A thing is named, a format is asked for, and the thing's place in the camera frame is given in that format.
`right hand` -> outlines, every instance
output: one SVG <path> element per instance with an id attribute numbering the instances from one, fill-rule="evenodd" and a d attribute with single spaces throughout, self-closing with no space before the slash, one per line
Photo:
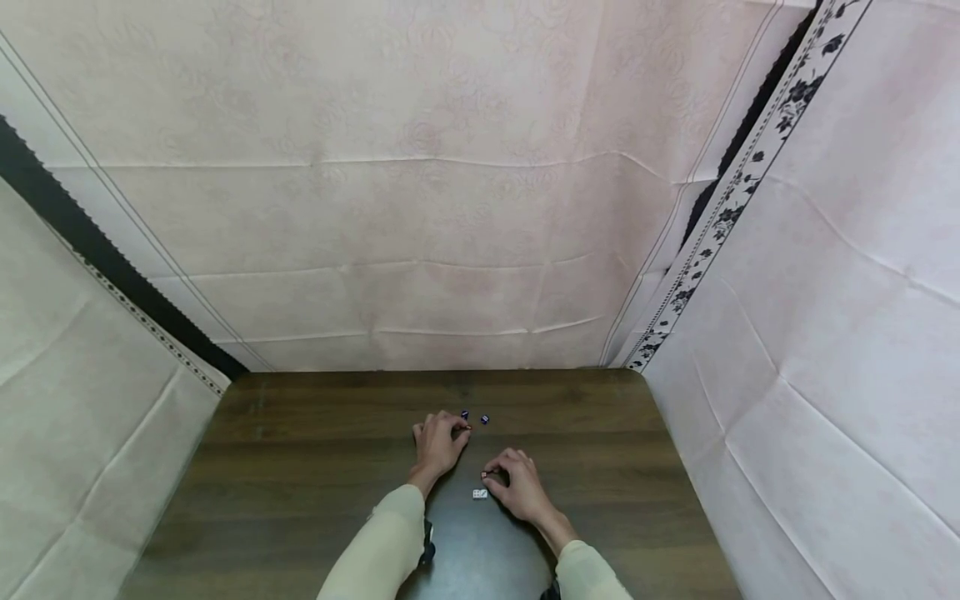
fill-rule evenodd
<path id="1" fill-rule="evenodd" d="M 507 448 L 488 462 L 483 470 L 483 485 L 516 518 L 536 525 L 557 512 L 540 484 L 537 466 L 523 450 Z M 510 474 L 509 487 L 487 476 L 499 470 Z"/>

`hand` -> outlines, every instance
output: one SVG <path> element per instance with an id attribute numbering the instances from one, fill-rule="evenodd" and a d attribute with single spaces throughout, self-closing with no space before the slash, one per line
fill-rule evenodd
<path id="1" fill-rule="evenodd" d="M 491 479 L 493 471 L 506 470 L 510 486 Z M 569 519 L 554 507 L 540 484 L 537 465 L 523 450 L 507 448 L 491 460 L 481 473 L 483 485 L 516 518 L 532 523 L 558 557 L 568 543 L 578 540 Z"/>
<path id="2" fill-rule="evenodd" d="M 467 431 L 454 440 L 454 429 Z M 407 483 L 420 488 L 424 499 L 430 494 L 437 480 L 457 464 L 460 454 L 470 440 L 470 429 L 466 420 L 454 417 L 446 411 L 427 415 L 423 423 L 414 425 L 417 463 L 410 469 Z"/>

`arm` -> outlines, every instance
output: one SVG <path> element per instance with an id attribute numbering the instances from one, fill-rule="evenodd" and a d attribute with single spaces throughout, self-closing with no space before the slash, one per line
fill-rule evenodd
<path id="1" fill-rule="evenodd" d="M 487 476 L 506 470 L 510 486 Z M 610 565 L 596 550 L 580 540 L 566 516 L 550 502 L 532 458 L 523 450 L 507 448 L 481 473 L 488 490 L 516 518 L 532 523 L 557 556 L 557 581 L 564 600 L 630 600 Z"/>
<path id="2" fill-rule="evenodd" d="M 423 553 L 423 512 L 437 480 L 469 441 L 467 422 L 446 412 L 414 425 L 417 463 L 406 485 L 388 493 L 330 569 L 317 600 L 393 600 Z"/>

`floral pattern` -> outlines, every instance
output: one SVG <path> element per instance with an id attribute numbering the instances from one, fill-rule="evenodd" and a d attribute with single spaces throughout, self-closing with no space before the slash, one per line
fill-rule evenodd
<path id="1" fill-rule="evenodd" d="M 621 366 L 642 371 L 673 330 L 872 0 L 824 2 L 733 168 L 724 174 L 661 287 L 662 300 Z"/>

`black edge strip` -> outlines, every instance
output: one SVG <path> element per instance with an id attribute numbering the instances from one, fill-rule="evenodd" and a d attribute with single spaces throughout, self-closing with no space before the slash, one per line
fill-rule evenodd
<path id="1" fill-rule="evenodd" d="M 727 173 L 727 169 L 733 164 L 736 153 L 740 151 L 744 142 L 747 141 L 750 130 L 754 128 L 756 120 L 760 118 L 763 112 L 763 108 L 767 106 L 770 98 L 773 97 L 774 91 L 777 89 L 777 84 L 780 82 L 783 74 L 786 73 L 786 67 L 790 65 L 790 61 L 797 54 L 797 50 L 800 49 L 800 44 L 804 41 L 806 31 L 810 29 L 810 24 L 813 23 L 813 17 L 816 15 L 817 10 L 820 9 L 820 3 L 822 1 L 823 0 L 817 0 L 816 7 L 811 9 L 810 13 L 804 17 L 804 20 L 797 26 L 797 31 L 793 33 L 790 39 L 787 40 L 786 45 L 783 46 L 783 49 L 780 50 L 780 55 L 774 62 L 770 72 L 767 73 L 767 78 L 763 81 L 756 96 L 754 96 L 754 101 L 750 104 L 750 109 L 747 110 L 747 116 L 743 118 L 739 129 L 736 130 L 736 135 L 733 136 L 730 146 L 727 147 L 723 158 L 720 159 L 720 168 L 717 169 L 717 179 L 708 185 L 707 189 L 702 191 L 700 196 L 697 197 L 697 201 L 693 203 L 693 211 L 690 213 L 690 220 L 686 222 L 686 232 L 684 233 L 684 240 L 681 246 L 686 243 L 686 238 L 690 237 L 690 234 L 693 233 L 693 229 L 697 226 L 697 221 L 699 221 L 701 215 L 704 214 L 704 209 L 707 208 L 707 203 L 710 197 L 713 196 L 713 191 L 716 189 L 717 183 L 720 182 L 720 179 Z"/>
<path id="2" fill-rule="evenodd" d="M 113 246 L 0 115 L 0 177 L 110 283 L 211 367 L 231 380 L 248 372 L 210 341 Z"/>

